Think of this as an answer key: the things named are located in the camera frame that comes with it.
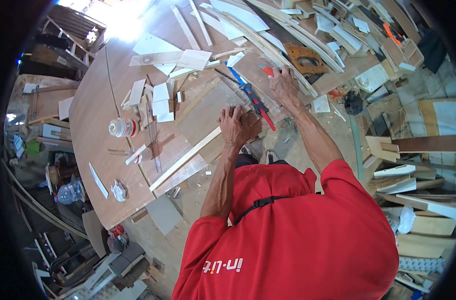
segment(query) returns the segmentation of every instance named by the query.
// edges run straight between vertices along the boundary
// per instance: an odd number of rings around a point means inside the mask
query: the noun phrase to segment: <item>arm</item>
[[[200,218],[212,216],[228,219],[230,214],[233,204],[236,158],[243,144],[257,133],[255,131],[260,126],[259,122],[256,126],[249,126],[247,118],[242,116],[242,108],[242,105],[228,107],[221,111],[217,120],[225,140],[225,147],[201,206]]]
[[[321,174],[332,161],[343,159],[343,155],[325,129],[298,99],[298,82],[291,75],[288,66],[273,69],[273,75],[274,77],[270,78],[271,95],[293,115],[306,152]]]

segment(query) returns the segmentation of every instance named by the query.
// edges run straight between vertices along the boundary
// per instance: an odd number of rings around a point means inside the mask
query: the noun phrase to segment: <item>wooden workbench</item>
[[[190,44],[181,30],[174,14],[167,4],[161,1],[153,1],[148,9],[142,14],[141,35],[151,33],[165,41],[185,50],[191,49]],[[213,41],[213,46],[208,47],[194,16],[188,0],[179,0],[175,3],[181,11],[184,19],[192,30],[195,39],[201,49],[212,51],[213,54],[230,51],[237,47],[236,44],[225,38],[224,35],[206,25],[208,33]],[[106,229],[119,224],[136,211],[143,209],[153,201],[155,195],[148,189],[162,173],[157,173],[154,161],[142,165],[125,165],[124,156],[110,155],[107,149],[128,150],[138,148],[142,144],[150,144],[148,130],[141,131],[133,138],[117,138],[108,132],[108,124],[112,119],[119,117],[133,118],[134,112],[119,110],[120,103],[131,89],[133,82],[145,79],[147,75],[151,84],[158,85],[166,82],[168,77],[153,66],[129,67],[131,57],[137,55],[133,51],[137,40],[124,41],[121,38],[111,38],[108,43],[97,52],[96,57],[84,76],[74,96],[69,109],[70,130],[73,148],[83,180],[85,189],[101,223]],[[258,49],[250,42],[245,44],[252,47],[254,53]],[[343,74],[331,72],[321,77],[313,87],[322,95],[343,82],[374,66],[378,61],[368,54],[364,58],[348,58],[345,61],[346,70]],[[219,69],[225,74],[230,72],[225,66]],[[185,92],[185,102],[177,104],[175,118],[180,114],[190,101],[203,89],[205,84],[218,76],[213,70],[199,72],[197,80],[185,81],[181,90]],[[282,120],[285,115],[277,117]],[[157,123],[158,145],[162,170],[166,171],[177,162],[192,145],[180,134],[173,124],[174,122]],[[105,199],[95,183],[88,163],[91,162],[101,182],[109,191]],[[191,175],[200,171],[207,162],[200,156],[195,156],[187,165],[179,170],[168,181],[155,190],[157,195],[165,193],[168,189],[181,183]],[[127,187],[127,200],[119,202],[110,191],[114,180],[119,180]]]

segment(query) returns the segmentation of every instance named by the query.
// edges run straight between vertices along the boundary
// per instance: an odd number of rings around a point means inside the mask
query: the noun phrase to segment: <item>white bottle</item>
[[[140,123],[132,118],[122,118],[111,120],[108,126],[110,135],[116,137],[133,137],[140,132]]]

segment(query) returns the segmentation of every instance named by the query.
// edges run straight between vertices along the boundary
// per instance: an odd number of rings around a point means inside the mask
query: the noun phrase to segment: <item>hand saw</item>
[[[251,8],[268,27],[270,27],[270,32],[283,43],[287,53],[286,58],[301,74],[319,75],[328,72],[326,65],[315,51],[305,47],[297,38],[261,9],[246,0],[243,0],[243,2],[246,3],[246,5],[248,5],[248,7]]]

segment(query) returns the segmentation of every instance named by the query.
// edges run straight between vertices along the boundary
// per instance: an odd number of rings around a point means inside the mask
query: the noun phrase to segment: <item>plastic water bottle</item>
[[[64,205],[69,205],[78,200],[85,201],[85,189],[78,180],[62,185],[58,194],[55,195],[55,202],[59,201]]]

